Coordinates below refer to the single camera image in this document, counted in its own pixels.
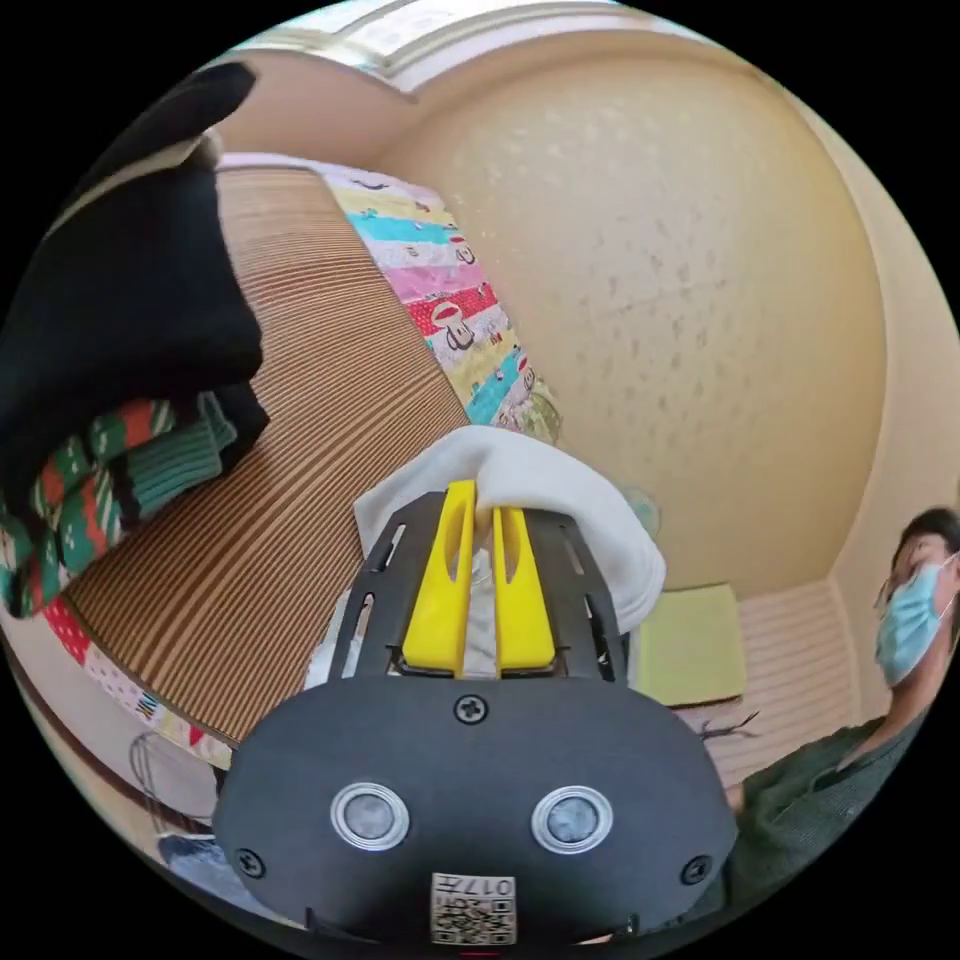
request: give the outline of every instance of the person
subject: person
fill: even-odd
[[[877,606],[886,715],[806,744],[728,790],[738,826],[733,851],[693,909],[668,926],[779,888],[838,839],[883,786],[936,697],[960,636],[960,515],[936,507],[910,521]]]

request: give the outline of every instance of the blue surgical mask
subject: blue surgical mask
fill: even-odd
[[[876,652],[889,686],[900,683],[923,659],[953,606],[951,601],[943,613],[937,613],[934,596],[940,571],[958,555],[941,564],[927,564],[909,583],[894,590],[880,624]]]

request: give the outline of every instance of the window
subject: window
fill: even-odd
[[[617,0],[345,0],[279,24],[237,49],[298,50],[389,76],[425,41],[432,46],[492,23],[598,8],[634,13]]]

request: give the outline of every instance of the green sweater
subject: green sweater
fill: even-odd
[[[674,923],[763,896],[816,860],[876,796],[922,720],[923,715],[840,771],[837,765],[883,718],[844,727],[748,777],[737,818],[739,835],[722,873]]]

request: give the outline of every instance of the qr code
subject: qr code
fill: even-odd
[[[464,877],[435,873],[430,929],[437,944],[508,946],[517,942],[512,877]]]

